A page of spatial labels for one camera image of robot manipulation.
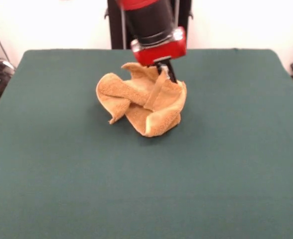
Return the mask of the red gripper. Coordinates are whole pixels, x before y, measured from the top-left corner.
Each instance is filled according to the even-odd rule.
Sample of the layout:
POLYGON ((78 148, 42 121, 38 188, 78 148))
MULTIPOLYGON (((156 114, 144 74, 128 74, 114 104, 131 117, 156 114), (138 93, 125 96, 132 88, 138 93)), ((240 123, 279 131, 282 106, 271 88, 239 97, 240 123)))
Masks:
POLYGON ((186 54, 186 33, 182 26, 173 30, 168 39, 158 45, 142 46, 137 39, 131 42, 131 50, 135 59, 143 66, 155 65, 158 75, 162 73, 163 64, 168 68, 168 75, 173 83, 177 83, 177 78, 171 59, 176 59, 186 54))

